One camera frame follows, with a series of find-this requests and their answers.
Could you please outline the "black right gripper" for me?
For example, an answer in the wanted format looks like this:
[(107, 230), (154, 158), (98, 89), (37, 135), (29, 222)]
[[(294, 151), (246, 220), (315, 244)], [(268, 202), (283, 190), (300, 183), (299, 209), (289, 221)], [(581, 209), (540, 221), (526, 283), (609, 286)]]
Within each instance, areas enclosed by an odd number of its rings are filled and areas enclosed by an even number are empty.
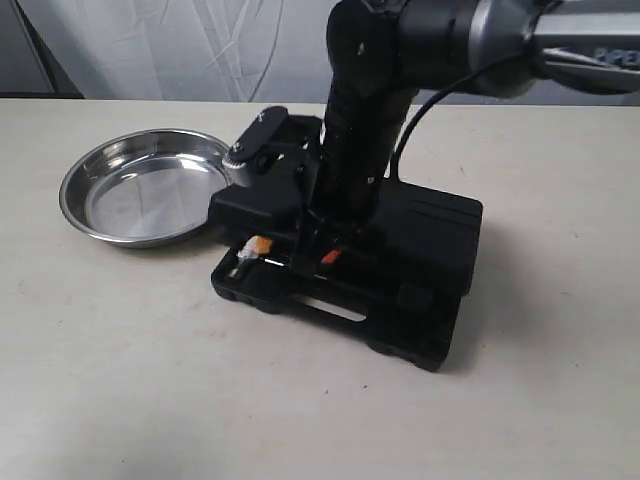
[(413, 88), (385, 86), (365, 95), (332, 80), (318, 170), (292, 254), (293, 272), (312, 275), (320, 263), (333, 265), (342, 253), (336, 247), (368, 223), (414, 97)]

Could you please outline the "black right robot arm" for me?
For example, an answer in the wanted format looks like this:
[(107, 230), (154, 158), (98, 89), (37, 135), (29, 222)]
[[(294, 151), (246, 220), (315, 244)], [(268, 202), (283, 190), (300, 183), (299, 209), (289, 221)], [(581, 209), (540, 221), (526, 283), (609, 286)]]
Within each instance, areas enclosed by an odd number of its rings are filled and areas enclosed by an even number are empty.
[(593, 95), (639, 88), (635, 1), (341, 1), (332, 82), (292, 269), (311, 274), (371, 217), (422, 90), (514, 98), (539, 80)]

